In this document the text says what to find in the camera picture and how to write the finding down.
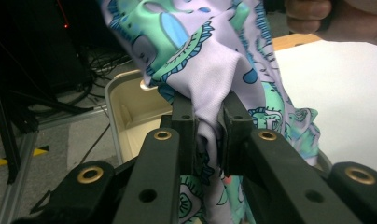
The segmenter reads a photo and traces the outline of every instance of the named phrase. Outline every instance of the cartoon print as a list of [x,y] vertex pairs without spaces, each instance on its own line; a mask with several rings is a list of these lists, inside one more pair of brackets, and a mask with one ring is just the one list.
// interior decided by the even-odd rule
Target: cartoon print
[[[147,74],[152,76],[191,36],[198,22],[205,22],[220,11],[224,11],[226,4],[220,4],[215,12],[209,6],[202,6],[191,1],[183,1],[186,6],[193,8],[178,9],[178,1],[172,0],[116,0],[109,4],[109,11],[113,15],[110,27],[117,30],[124,39],[137,45],[139,36],[151,36],[149,44],[151,54],[143,49],[133,49],[135,56],[144,55]],[[193,16],[201,20],[192,20]]]
[[267,106],[249,109],[249,115],[252,116],[256,128],[281,132],[284,102],[280,98],[280,92],[272,83],[262,82],[262,85],[266,95]]
[[257,4],[255,12],[258,15],[256,26],[261,31],[261,36],[256,39],[257,50],[268,62],[272,62],[274,61],[273,52],[268,50],[268,48],[272,49],[272,37],[265,16],[264,6],[261,3]]
[[209,186],[211,184],[209,178],[215,173],[215,169],[209,166],[209,161],[209,155],[205,153],[203,158],[203,168],[201,172],[201,182],[206,186]]
[[180,183],[179,222],[191,223],[202,215],[202,186],[197,178],[186,175]]
[[[304,158],[316,155],[319,132],[312,124],[315,112],[294,110],[282,88],[262,1],[103,1],[110,1],[107,8],[109,19],[112,18],[108,21],[109,27],[119,34],[121,42],[138,62],[146,83],[158,85],[159,93],[168,102],[173,102],[174,95],[174,89],[166,84],[170,75],[187,77],[183,82],[188,83],[182,85],[206,82],[205,76],[190,80],[192,73],[185,71],[197,69],[196,60],[192,59],[199,54],[213,58],[214,52],[204,46],[216,41],[219,45],[215,46],[231,49],[231,54],[240,57],[237,64],[225,64],[226,61],[223,64],[212,63],[220,67],[235,65],[235,70],[231,69],[232,88],[241,90],[239,97],[244,98],[255,126],[283,133],[294,147],[301,148],[300,154]],[[177,80],[175,77],[169,80],[170,84]],[[257,96],[255,103],[250,102],[254,99],[252,93]],[[202,100],[200,94],[190,97]],[[217,141],[216,134],[209,133],[206,141]],[[240,223],[243,217],[249,217],[250,223],[254,223],[244,199],[242,178],[225,177],[222,172],[221,176],[216,176],[220,169],[216,162],[211,164],[210,161],[216,161],[217,154],[208,149],[204,151],[210,154],[203,154],[202,166],[196,167],[198,175],[181,176],[180,222],[193,223],[196,218],[209,218],[212,214],[211,219],[216,223]],[[217,195],[204,193],[207,190],[215,192],[213,188],[217,189]]]
[[200,51],[202,43],[208,39],[214,28],[210,25],[211,22],[206,22],[174,56],[172,56],[163,67],[157,71],[152,77],[152,84],[156,85],[158,82],[166,82],[168,76],[177,73],[185,68],[188,61],[195,57]]

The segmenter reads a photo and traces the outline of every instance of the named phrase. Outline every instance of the fabric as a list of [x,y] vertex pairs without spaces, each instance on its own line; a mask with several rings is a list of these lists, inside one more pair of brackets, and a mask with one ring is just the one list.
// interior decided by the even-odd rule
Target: fabric
[[174,90],[191,99],[199,118],[202,167],[181,176],[180,223],[255,223],[240,176],[224,176],[217,160],[217,112],[230,91],[256,128],[281,133],[314,165],[317,114],[288,98],[259,0],[101,0],[105,22],[143,71],[148,86],[171,104]]

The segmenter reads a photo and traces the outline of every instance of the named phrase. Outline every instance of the human hand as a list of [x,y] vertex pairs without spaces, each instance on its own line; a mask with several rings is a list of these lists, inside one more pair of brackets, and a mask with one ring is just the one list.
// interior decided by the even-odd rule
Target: human hand
[[299,34],[316,34],[330,41],[359,41],[377,45],[377,0],[337,0],[329,28],[319,31],[331,12],[329,0],[285,0],[287,25]]

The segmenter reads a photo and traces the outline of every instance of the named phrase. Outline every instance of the gray floor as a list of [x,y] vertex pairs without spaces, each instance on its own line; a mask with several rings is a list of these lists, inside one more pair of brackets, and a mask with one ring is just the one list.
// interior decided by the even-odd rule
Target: gray floor
[[[286,16],[279,12],[269,13],[272,36],[288,35]],[[109,77],[121,72],[134,69],[134,65],[126,64],[114,69]],[[98,84],[106,85],[107,80],[98,80]],[[95,88],[92,93],[103,95],[104,89]],[[77,92],[67,92],[59,99],[61,102],[69,101]],[[30,209],[49,190],[53,190],[83,158],[95,139],[101,134],[109,123],[105,109],[105,100],[89,96],[77,106],[94,106],[100,113],[76,121],[67,121],[65,114],[41,119],[42,124],[37,134],[35,147],[49,146],[49,152],[32,157],[29,173],[26,178],[19,206],[18,217],[28,217]],[[4,150],[0,140],[0,158],[4,158]],[[111,132],[108,131],[93,149],[87,161],[107,161],[117,166],[117,158],[113,146]],[[8,169],[0,166],[0,211],[7,188]]]

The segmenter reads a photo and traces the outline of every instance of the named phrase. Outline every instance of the metal screw hole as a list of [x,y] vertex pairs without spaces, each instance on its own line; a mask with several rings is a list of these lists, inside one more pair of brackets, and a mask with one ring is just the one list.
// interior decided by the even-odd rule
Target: metal screw hole
[[322,203],[325,200],[319,192],[313,189],[305,191],[305,197],[313,203]]
[[267,140],[267,141],[273,141],[276,140],[276,134],[271,133],[271,132],[261,132],[258,134],[260,138]]
[[345,169],[345,173],[349,176],[349,178],[361,184],[373,185],[376,182],[375,177],[372,174],[361,168],[347,167]]
[[99,166],[84,168],[77,176],[78,183],[90,184],[99,180],[104,174],[104,170]]
[[151,203],[157,198],[157,192],[154,189],[144,189],[139,194],[139,200],[142,203]]
[[167,131],[159,131],[154,134],[154,138],[161,141],[170,139],[171,137],[172,137],[172,134]]

